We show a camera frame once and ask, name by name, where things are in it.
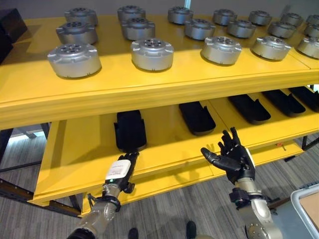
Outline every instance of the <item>silver metal part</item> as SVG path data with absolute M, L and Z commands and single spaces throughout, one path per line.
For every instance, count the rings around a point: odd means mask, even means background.
M 290 49 L 291 46 L 284 40 L 274 36 L 265 36 L 257 37 L 251 51 L 266 59 L 280 61 L 285 58 Z
M 89 23 L 93 26 L 98 24 L 98 18 L 94 10 L 76 7 L 64 13 L 67 22 L 82 21 Z
M 209 21 L 195 18 L 185 22 L 184 33 L 190 38 L 204 40 L 214 34 L 215 28 Z
M 222 26 L 227 26 L 230 21 L 235 21 L 237 18 L 237 14 L 235 14 L 232 10 L 228 9 L 219 9 L 214 11 L 213 21 Z
M 208 61 L 222 65 L 232 65 L 237 61 L 241 45 L 225 36 L 207 37 L 201 55 Z
M 319 15 L 309 15 L 306 22 L 308 24 L 319 24 Z
M 116 184 L 106 184 L 104 189 L 108 196 L 118 197 L 120 189 Z M 107 225 L 115 217 L 116 206 L 113 203 L 97 202 L 91 212 L 81 219 L 78 228 L 90 230 L 94 235 L 100 236 L 104 233 Z
M 269 13 L 261 10 L 252 11 L 249 14 L 248 20 L 250 20 L 253 24 L 259 25 L 259 26 L 266 26 L 271 21 L 272 17 L 269 15 Z
M 308 24 L 304 33 L 310 37 L 319 37 L 319 24 Z
M 93 44 L 98 41 L 98 35 L 96 34 L 95 27 L 81 21 L 67 22 L 56 29 L 56 34 L 62 44 Z
M 250 21 L 230 21 L 227 27 L 227 33 L 239 38 L 249 38 L 254 34 L 255 29 L 256 26 Z
M 130 18 L 146 17 L 146 12 L 139 6 L 127 5 L 118 9 L 119 21 L 127 21 Z
M 157 38 L 134 41 L 131 44 L 132 62 L 148 71 L 161 71 L 172 66 L 174 48 Z
M 250 196 L 262 196 L 252 178 L 241 178 L 235 187 L 245 190 Z M 251 204 L 239 208 L 239 214 L 245 222 L 248 239 L 282 239 L 281 231 L 276 227 L 262 198 L 251 199 Z
M 89 76 L 101 68 L 97 49 L 90 44 L 64 44 L 48 54 L 58 76 L 77 78 Z
M 298 15 L 296 13 L 287 12 L 287 13 L 283 14 L 280 21 L 287 22 L 295 27 L 298 27 L 301 25 L 301 23 L 303 23 L 304 20 L 300 15 Z
M 305 37 L 301 40 L 296 49 L 307 56 L 319 59 L 319 38 Z
M 281 38 L 289 38 L 296 31 L 296 27 L 287 22 L 282 21 L 274 21 L 268 27 L 269 34 L 281 37 Z
M 140 40 L 155 37 L 155 23 L 145 18 L 131 18 L 122 21 L 122 34 L 128 40 Z
M 174 6 L 168 10 L 168 21 L 184 25 L 193 18 L 194 12 L 183 6 Z

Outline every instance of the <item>yellow shelf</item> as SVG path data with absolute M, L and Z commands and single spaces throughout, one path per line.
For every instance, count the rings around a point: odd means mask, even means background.
M 133 179 L 201 164 L 200 149 L 205 146 L 217 153 L 222 131 L 232 126 L 250 149 L 319 130 L 319 114 L 307 110 L 303 116 L 289 118 L 265 101 L 261 100 L 272 119 L 259 126 L 245 123 L 226 98 L 201 102 L 217 125 L 213 133 L 201 137 L 188 131 L 178 105 L 141 110 L 148 146 L 140 153 Z M 121 155 L 115 143 L 115 121 L 116 114 L 108 114 L 53 122 L 32 202 L 42 205 L 100 188 L 110 165 Z
M 178 105 L 141 111 L 148 145 L 138 157 L 134 179 L 201 163 L 203 146 L 219 151 L 217 143 L 226 125 L 208 101 L 202 105 L 217 126 L 201 137 L 188 131 Z M 99 188 L 111 164 L 123 154 L 116 147 L 114 122 L 116 114 L 53 122 L 32 202 Z
M 292 155 L 299 155 L 303 152 L 293 141 L 284 143 L 284 147 L 285 149 L 283 147 L 268 146 L 262 149 L 252 150 L 251 154 L 256 166 L 287 158 Z M 196 166 L 186 166 L 181 169 L 148 176 L 138 180 L 133 179 L 132 182 L 136 184 L 134 192 L 132 194 L 121 193 L 119 200 L 123 205 L 149 196 L 213 179 L 224 174 L 225 171 L 220 170 L 205 161 Z M 102 194 L 102 188 L 100 187 L 99 189 L 90 191 L 90 193 L 95 197 L 99 197 Z M 83 195 L 82 206 L 83 216 L 90 212 L 86 193 Z
M 170 24 L 166 15 L 150 15 L 156 36 L 174 48 L 173 66 L 152 73 L 131 62 L 130 41 L 123 38 L 115 16 L 99 16 L 96 44 L 102 70 L 81 80 L 61 79 L 46 59 L 59 45 L 55 28 L 64 18 L 26 20 L 25 33 L 0 67 L 0 129 L 33 123 L 146 109 L 229 95 L 318 83 L 319 70 L 288 55 L 271 62 L 253 55 L 249 48 L 256 34 L 240 40 L 244 49 L 233 66 L 217 66 L 200 56 L 203 42 L 189 39 L 183 26 Z M 217 27 L 217 34 L 224 28 Z
M 244 146 L 250 149 L 259 148 L 319 131 L 319 114 L 307 106 L 302 115 L 291 118 L 281 113 L 262 93 L 252 93 L 249 96 L 254 100 L 259 99 L 270 113 L 271 118 L 266 123 L 252 125 L 246 122 L 227 98 L 210 100 L 227 128 L 236 127 Z

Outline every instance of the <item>person's foot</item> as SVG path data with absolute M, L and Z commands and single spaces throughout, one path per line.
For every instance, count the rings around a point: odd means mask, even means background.
M 139 231 L 136 228 L 130 229 L 128 239 L 139 239 Z
M 197 235 L 196 224 L 193 221 L 189 221 L 186 225 L 186 238 L 194 239 Z

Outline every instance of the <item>silver metal joint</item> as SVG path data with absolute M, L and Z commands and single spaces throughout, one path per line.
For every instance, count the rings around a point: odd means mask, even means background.
M 84 7 L 76 7 L 64 13 L 67 22 L 82 21 L 93 26 L 98 24 L 96 12 Z
M 295 33 L 295 31 L 295 26 L 283 21 L 274 21 L 268 27 L 269 34 L 281 38 L 289 38 Z
M 296 49 L 307 56 L 319 59 L 319 38 L 305 37 L 301 40 Z
M 249 38 L 254 34 L 255 29 L 256 26 L 250 21 L 230 21 L 227 27 L 227 33 L 239 38 Z
M 219 9 L 214 11 L 213 21 L 222 26 L 227 26 L 230 21 L 235 21 L 237 14 L 229 9 Z
M 207 37 L 201 55 L 208 61 L 222 65 L 232 65 L 237 61 L 241 45 L 225 36 Z
M 101 68 L 97 49 L 90 44 L 64 44 L 47 57 L 54 72 L 61 77 L 89 76 Z
M 304 33 L 309 37 L 319 37 L 319 24 L 308 24 Z
M 95 27 L 81 21 L 67 22 L 56 29 L 56 34 L 62 44 L 93 44 L 98 41 Z
M 122 21 L 123 36 L 132 41 L 143 38 L 155 37 L 155 23 L 148 21 L 146 18 L 131 18 L 127 21 Z
M 253 24 L 259 25 L 259 26 L 266 26 L 271 21 L 272 17 L 269 15 L 269 13 L 261 10 L 252 11 L 249 14 L 248 20 L 250 20 Z
M 319 15 L 309 15 L 306 22 L 308 24 L 319 24 Z
M 190 38 L 204 40 L 214 34 L 215 28 L 209 21 L 195 18 L 185 22 L 184 33 Z
M 194 12 L 183 6 L 174 6 L 168 10 L 168 21 L 176 24 L 182 24 L 193 18 Z
M 146 17 L 146 12 L 139 6 L 127 5 L 118 9 L 119 21 L 127 21 L 130 18 Z
M 274 36 L 265 36 L 257 37 L 251 51 L 263 58 L 281 61 L 290 49 L 291 46 L 284 40 Z
M 148 71 L 162 71 L 172 66 L 174 48 L 157 38 L 134 41 L 131 44 L 132 62 Z
M 261 191 L 257 190 L 255 181 L 252 178 L 241 178 L 235 182 L 235 187 L 245 190 L 249 195 L 261 195 Z
M 298 15 L 296 13 L 287 12 L 287 13 L 283 14 L 280 21 L 287 22 L 295 27 L 298 27 L 303 23 L 304 20 L 300 15 Z

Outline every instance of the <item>black foam insert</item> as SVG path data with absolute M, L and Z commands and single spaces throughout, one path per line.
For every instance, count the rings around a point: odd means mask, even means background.
M 192 134 L 204 135 L 215 129 L 216 124 L 207 107 L 202 107 L 199 101 L 179 104 L 179 109 Z
M 228 99 L 245 120 L 251 124 L 262 124 L 271 118 L 259 99 L 253 101 L 247 94 L 229 96 Z
M 117 123 L 114 123 L 114 128 L 116 146 L 120 151 L 132 153 L 146 146 L 145 124 L 140 111 L 117 113 Z
M 289 117 L 296 117 L 306 111 L 305 107 L 299 103 L 293 94 L 288 96 L 281 90 L 264 91 L 263 95 L 271 101 L 282 113 Z
M 314 112 L 319 113 L 319 94 L 318 91 L 312 92 L 308 87 L 300 86 L 289 88 L 289 90 L 306 106 Z

